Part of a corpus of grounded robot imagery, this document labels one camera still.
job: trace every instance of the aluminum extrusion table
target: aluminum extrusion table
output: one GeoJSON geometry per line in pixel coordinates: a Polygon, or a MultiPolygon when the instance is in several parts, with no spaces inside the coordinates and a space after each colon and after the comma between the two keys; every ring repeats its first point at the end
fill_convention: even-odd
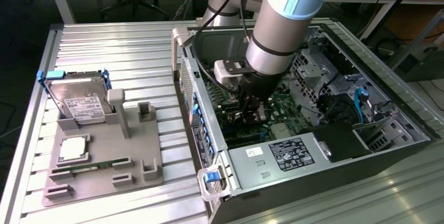
{"type": "MultiPolygon", "coordinates": [[[[316,23],[332,22],[314,19],[316,23]]],[[[57,110],[36,84],[0,205],[0,223],[208,223],[170,72],[170,30],[186,22],[65,25],[52,30],[41,70],[106,67],[129,102],[157,107],[165,183],[44,208],[57,110]]],[[[374,177],[246,217],[240,223],[436,223],[444,220],[444,143],[374,177]]]]}

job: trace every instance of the black cable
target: black cable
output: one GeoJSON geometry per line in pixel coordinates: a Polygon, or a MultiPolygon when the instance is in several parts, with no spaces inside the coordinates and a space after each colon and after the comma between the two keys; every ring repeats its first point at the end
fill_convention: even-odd
{"type": "Polygon", "coordinates": [[[428,97],[429,97],[430,100],[433,101],[436,107],[437,107],[441,111],[444,111],[444,109],[438,106],[438,104],[436,103],[434,99],[432,98],[430,94],[428,93],[428,91],[425,90],[425,88],[422,87],[422,85],[421,85],[418,82],[416,82],[416,84],[418,84],[418,86],[422,88],[425,94],[428,95],[428,97]]]}
{"type": "Polygon", "coordinates": [[[377,3],[378,3],[378,2],[380,2],[380,0],[376,0],[373,15],[372,15],[372,17],[369,18],[369,21],[368,21],[368,23],[366,23],[366,26],[362,28],[362,30],[360,30],[358,33],[356,33],[356,36],[358,36],[360,34],[362,34],[362,33],[365,32],[365,30],[366,30],[369,24],[372,23],[372,20],[373,20],[376,14],[377,14],[377,12],[378,12],[378,9],[377,9],[377,3]]]}
{"type": "Polygon", "coordinates": [[[313,111],[312,109],[309,109],[308,107],[302,106],[301,104],[300,104],[298,106],[300,106],[301,108],[304,108],[305,110],[313,112],[314,114],[317,114],[317,115],[322,115],[322,113],[313,111]]]}
{"type": "Polygon", "coordinates": [[[357,112],[357,109],[356,109],[356,107],[354,106],[352,106],[348,102],[345,102],[344,100],[341,100],[338,103],[342,103],[342,104],[345,104],[352,110],[353,110],[353,112],[356,113],[356,116],[357,116],[357,120],[360,120],[360,113],[357,112]]]}
{"type": "Polygon", "coordinates": [[[377,106],[377,103],[372,104],[372,107],[370,107],[370,110],[369,110],[369,122],[372,123],[373,122],[373,119],[374,119],[374,107],[377,106]]]}
{"type": "Polygon", "coordinates": [[[338,7],[334,3],[326,2],[326,6],[329,6],[336,12],[340,12],[346,18],[353,19],[353,15],[346,12],[341,7],[338,7]]]}
{"type": "Polygon", "coordinates": [[[388,12],[384,14],[382,19],[380,20],[380,22],[374,26],[373,31],[369,33],[369,35],[366,36],[366,38],[361,40],[361,42],[364,43],[364,45],[366,45],[369,43],[370,39],[376,35],[378,29],[384,25],[386,19],[389,18],[390,14],[394,12],[394,10],[396,10],[397,6],[401,4],[401,2],[402,2],[402,0],[396,0],[394,3],[392,4],[388,12]]]}
{"type": "Polygon", "coordinates": [[[245,25],[245,18],[244,18],[244,0],[241,0],[241,9],[240,9],[241,21],[242,21],[242,28],[245,33],[245,39],[249,42],[248,30],[245,25]]]}
{"type": "Polygon", "coordinates": [[[213,14],[213,16],[208,19],[208,21],[201,25],[201,27],[197,29],[196,34],[193,36],[192,39],[192,52],[194,55],[194,59],[198,65],[198,68],[201,70],[201,72],[205,74],[206,78],[209,79],[209,81],[222,90],[228,91],[232,94],[237,94],[237,91],[233,89],[229,89],[226,86],[224,86],[214,78],[213,76],[209,74],[209,71],[202,67],[201,62],[200,62],[200,58],[198,58],[198,53],[197,53],[197,49],[196,49],[196,39],[197,39],[197,35],[202,32],[202,30],[205,29],[205,27],[208,27],[209,23],[216,19],[217,15],[220,14],[220,12],[222,11],[222,9],[226,7],[229,0],[225,0],[220,9],[216,11],[216,13],[213,14]]]}
{"type": "Polygon", "coordinates": [[[181,15],[181,13],[182,13],[182,9],[184,9],[184,7],[185,7],[188,1],[189,1],[189,0],[185,0],[185,1],[182,2],[182,4],[178,6],[178,8],[177,8],[177,10],[176,10],[176,13],[174,13],[173,21],[174,21],[176,18],[181,15]]]}
{"type": "MultiPolygon", "coordinates": [[[[433,34],[433,35],[425,37],[424,39],[434,38],[434,37],[440,36],[441,34],[444,34],[444,32],[440,31],[437,34],[433,34]]],[[[412,40],[413,40],[412,38],[396,38],[396,37],[381,38],[374,44],[374,53],[376,53],[376,55],[382,59],[388,59],[390,57],[390,55],[384,55],[380,52],[381,45],[385,44],[385,43],[393,44],[393,51],[396,51],[397,48],[401,47],[401,44],[397,41],[412,41],[412,40]]]]}
{"type": "Polygon", "coordinates": [[[190,4],[192,4],[192,1],[193,1],[193,0],[189,0],[189,1],[188,1],[188,5],[186,5],[186,8],[185,8],[185,12],[182,13],[182,18],[181,18],[182,20],[185,20],[186,13],[188,13],[188,9],[189,9],[189,6],[190,6],[190,4]]]}
{"type": "Polygon", "coordinates": [[[324,88],[326,88],[326,86],[329,86],[333,81],[337,79],[337,77],[340,76],[340,72],[336,72],[334,76],[332,77],[332,79],[326,82],[326,84],[322,84],[321,88],[318,89],[318,92],[317,92],[317,100],[320,98],[320,92],[324,88]]]}
{"type": "Polygon", "coordinates": [[[429,80],[429,81],[430,81],[432,85],[434,86],[434,88],[444,92],[444,90],[437,87],[437,85],[433,83],[433,81],[432,80],[429,80]]]}
{"type": "Polygon", "coordinates": [[[12,11],[14,11],[14,13],[17,15],[21,16],[21,18],[24,18],[26,21],[29,21],[36,27],[38,27],[41,30],[44,30],[45,32],[48,31],[48,28],[42,27],[40,24],[37,24],[33,20],[30,20],[30,18],[28,16],[25,16],[18,10],[14,9],[14,7],[12,7],[9,5],[9,3],[6,3],[4,0],[0,0],[0,2],[2,2],[2,4],[5,4],[10,9],[12,11]]]}
{"type": "Polygon", "coordinates": [[[10,34],[10,39],[9,39],[8,45],[5,45],[5,47],[1,47],[1,49],[9,49],[12,44],[13,44],[13,34],[10,34]]]}
{"type": "Polygon", "coordinates": [[[4,129],[2,129],[2,131],[0,132],[0,136],[1,136],[1,135],[8,131],[9,124],[10,124],[10,120],[12,120],[12,117],[13,117],[14,112],[16,112],[16,106],[12,105],[12,104],[9,104],[9,103],[4,103],[4,102],[0,102],[0,104],[12,107],[12,113],[10,113],[10,115],[9,115],[9,117],[8,117],[6,125],[5,125],[5,127],[4,127],[4,129]]]}

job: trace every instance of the warning label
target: warning label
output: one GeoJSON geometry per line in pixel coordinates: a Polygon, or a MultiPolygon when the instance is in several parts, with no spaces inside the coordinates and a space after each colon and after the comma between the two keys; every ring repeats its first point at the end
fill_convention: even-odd
{"type": "Polygon", "coordinates": [[[72,117],[80,120],[90,120],[105,117],[98,97],[68,98],[64,100],[72,117]]]}
{"type": "Polygon", "coordinates": [[[281,171],[288,171],[314,163],[300,138],[276,142],[268,146],[281,171]]]}

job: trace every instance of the blue clip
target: blue clip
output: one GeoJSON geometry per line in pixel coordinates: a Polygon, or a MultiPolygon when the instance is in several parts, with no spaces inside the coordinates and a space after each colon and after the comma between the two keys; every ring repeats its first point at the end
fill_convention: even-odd
{"type": "Polygon", "coordinates": [[[369,94],[368,91],[358,87],[354,91],[354,107],[357,110],[357,114],[360,115],[360,122],[361,124],[364,123],[364,116],[362,116],[362,111],[361,111],[361,107],[360,107],[360,97],[365,97],[368,98],[369,94]]]}
{"type": "Polygon", "coordinates": [[[108,90],[110,90],[112,87],[110,87],[110,81],[109,81],[109,72],[108,72],[108,70],[105,68],[102,68],[102,70],[101,70],[101,75],[102,75],[102,77],[105,79],[106,88],[108,88],[108,90]]]}
{"type": "Polygon", "coordinates": [[[46,80],[61,80],[64,78],[64,71],[49,71],[46,73],[46,80]]]}
{"type": "Polygon", "coordinates": [[[192,114],[196,114],[197,110],[198,110],[198,104],[194,104],[193,109],[192,109],[192,114]]]}
{"type": "Polygon", "coordinates": [[[49,94],[49,91],[48,91],[48,89],[46,89],[46,87],[45,87],[45,85],[44,85],[44,77],[42,77],[42,74],[44,74],[42,71],[37,71],[37,76],[36,76],[36,77],[37,77],[37,83],[41,85],[44,91],[49,94]]]}
{"type": "Polygon", "coordinates": [[[204,174],[202,180],[204,180],[205,183],[218,181],[220,180],[218,172],[208,172],[206,174],[204,174]]]}
{"type": "Polygon", "coordinates": [[[264,138],[265,138],[265,132],[261,132],[261,133],[260,133],[260,140],[262,141],[264,138]]]}

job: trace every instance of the motherboard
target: motherboard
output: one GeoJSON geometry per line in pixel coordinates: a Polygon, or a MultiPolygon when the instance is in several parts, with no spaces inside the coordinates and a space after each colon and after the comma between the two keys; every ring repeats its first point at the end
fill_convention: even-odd
{"type": "Polygon", "coordinates": [[[240,114],[236,95],[230,95],[210,82],[205,82],[205,86],[229,148],[290,137],[310,126],[289,96],[285,82],[280,83],[265,102],[268,121],[254,125],[236,123],[233,120],[240,114]]]}

